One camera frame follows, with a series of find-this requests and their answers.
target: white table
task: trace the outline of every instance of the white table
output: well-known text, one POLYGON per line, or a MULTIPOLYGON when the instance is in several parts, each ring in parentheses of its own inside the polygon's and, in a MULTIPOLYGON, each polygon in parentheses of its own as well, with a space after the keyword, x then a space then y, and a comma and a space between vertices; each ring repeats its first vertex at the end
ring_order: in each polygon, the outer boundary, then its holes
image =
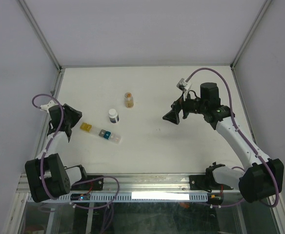
MULTIPOLYGON (((195 66, 67 68, 59 101, 82 111, 83 117, 72 130, 68 147, 60 152, 63 164, 82 164, 88 173, 202 173, 213 162, 241 166, 228 143, 206 123, 202 115, 190 114, 179 125, 162 120, 180 95, 176 87, 195 66), (134 107, 124 105, 131 92, 134 107), (108 110, 115 108, 120 122, 109 121, 108 110), (82 122, 122 136, 119 144, 92 136, 79 129, 82 122)), ((211 67, 228 82, 234 113, 244 130, 249 128, 229 66, 211 67)), ((200 95, 200 84, 215 82, 223 105, 229 105, 224 84, 210 71, 192 78, 192 89, 200 95)))

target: white bottle cap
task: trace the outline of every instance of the white bottle cap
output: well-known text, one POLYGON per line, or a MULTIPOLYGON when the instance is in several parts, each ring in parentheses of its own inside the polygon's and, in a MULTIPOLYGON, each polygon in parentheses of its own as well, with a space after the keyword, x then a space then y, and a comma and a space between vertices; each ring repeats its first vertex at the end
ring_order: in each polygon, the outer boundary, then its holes
POLYGON ((118 116, 118 112, 116 109, 109 110, 109 118, 116 118, 118 116))

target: table surface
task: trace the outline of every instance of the table surface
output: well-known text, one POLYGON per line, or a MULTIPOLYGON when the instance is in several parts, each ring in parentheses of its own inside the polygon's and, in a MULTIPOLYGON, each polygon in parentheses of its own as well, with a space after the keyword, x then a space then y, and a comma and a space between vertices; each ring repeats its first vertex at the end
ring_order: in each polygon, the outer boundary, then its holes
MULTIPOLYGON (((202 115, 190 114, 179 125, 162 120, 170 105, 182 94, 176 87, 197 66, 67 68, 59 101, 83 113, 72 130, 70 143, 60 156, 65 166, 81 164, 88 173, 202 173, 213 162, 241 166, 228 143, 206 123, 202 115), (131 92, 134 106, 124 105, 131 92), (108 110, 120 117, 110 122, 108 110), (80 130, 82 122, 122 137, 114 144, 80 130)), ((238 90, 229 66, 210 67, 221 73, 231 90, 233 109, 240 125, 250 134, 238 90)), ((200 84, 215 82, 223 105, 228 94, 219 77, 200 71, 192 79, 200 95, 200 84)))

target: pill bottle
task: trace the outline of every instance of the pill bottle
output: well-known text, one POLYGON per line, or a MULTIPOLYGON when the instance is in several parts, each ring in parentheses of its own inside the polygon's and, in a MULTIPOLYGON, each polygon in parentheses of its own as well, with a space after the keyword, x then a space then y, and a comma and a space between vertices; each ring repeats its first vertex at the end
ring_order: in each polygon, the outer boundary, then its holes
POLYGON ((124 101, 125 101, 125 106, 127 108, 132 108, 134 106, 134 100, 133 100, 133 96, 131 93, 126 93, 124 95, 124 101))
POLYGON ((117 123, 119 122, 119 114, 116 109, 110 109, 109 110, 109 119, 111 123, 117 123))

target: white bottle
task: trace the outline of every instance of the white bottle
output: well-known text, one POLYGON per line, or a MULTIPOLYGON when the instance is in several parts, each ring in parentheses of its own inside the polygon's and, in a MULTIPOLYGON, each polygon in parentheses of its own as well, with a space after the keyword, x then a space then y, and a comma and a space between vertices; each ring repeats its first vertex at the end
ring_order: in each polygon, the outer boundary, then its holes
POLYGON ((119 122, 119 115, 116 109, 110 109, 109 110, 109 119, 111 123, 117 123, 119 122))

